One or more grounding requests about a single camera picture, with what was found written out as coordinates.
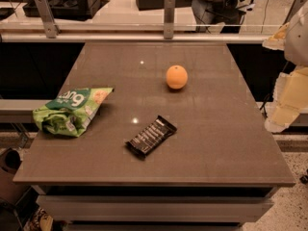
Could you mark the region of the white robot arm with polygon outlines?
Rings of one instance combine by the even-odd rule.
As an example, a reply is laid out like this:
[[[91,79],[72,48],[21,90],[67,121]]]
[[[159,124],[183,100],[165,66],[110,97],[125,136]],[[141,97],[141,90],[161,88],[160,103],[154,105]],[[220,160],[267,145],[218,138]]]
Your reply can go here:
[[[265,121],[269,132],[280,133],[308,107],[308,10],[300,8],[262,46],[282,50],[285,59],[295,65],[290,74],[279,73],[272,94],[273,106]]]

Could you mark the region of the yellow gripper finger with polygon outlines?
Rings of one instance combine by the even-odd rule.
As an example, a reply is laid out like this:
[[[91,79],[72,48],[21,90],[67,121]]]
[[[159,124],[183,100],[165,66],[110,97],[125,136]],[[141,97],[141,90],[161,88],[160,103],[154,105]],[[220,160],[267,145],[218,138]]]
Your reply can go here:
[[[275,34],[263,41],[262,46],[271,50],[283,51],[288,27],[289,22],[282,25]]]
[[[308,107],[308,67],[296,67],[290,74],[281,72],[273,92],[273,108],[269,110],[265,128],[280,133],[289,128]]]

